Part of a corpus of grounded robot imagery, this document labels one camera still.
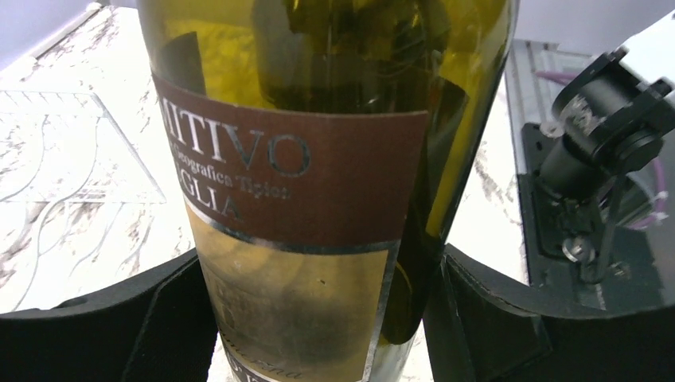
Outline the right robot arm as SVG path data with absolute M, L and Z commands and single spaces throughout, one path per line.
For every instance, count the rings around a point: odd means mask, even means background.
M 630 173 L 661 152 L 674 128 L 674 17 L 597 56 L 552 104 L 552 122 L 526 127 L 537 245 L 600 283 Z

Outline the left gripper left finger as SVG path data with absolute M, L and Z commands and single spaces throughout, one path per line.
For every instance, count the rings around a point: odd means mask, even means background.
M 205 381 L 217 328 L 195 250 L 49 310 L 1 316 L 4 381 Z

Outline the green wine bottle brown label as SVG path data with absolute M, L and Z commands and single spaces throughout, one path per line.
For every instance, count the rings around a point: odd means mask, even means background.
M 140 1 L 239 381 L 398 381 L 515 1 Z

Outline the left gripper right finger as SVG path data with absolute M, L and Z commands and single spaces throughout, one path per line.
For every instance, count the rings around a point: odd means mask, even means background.
M 437 381 L 671 381 L 674 309 L 616 315 L 444 248 L 423 318 Z

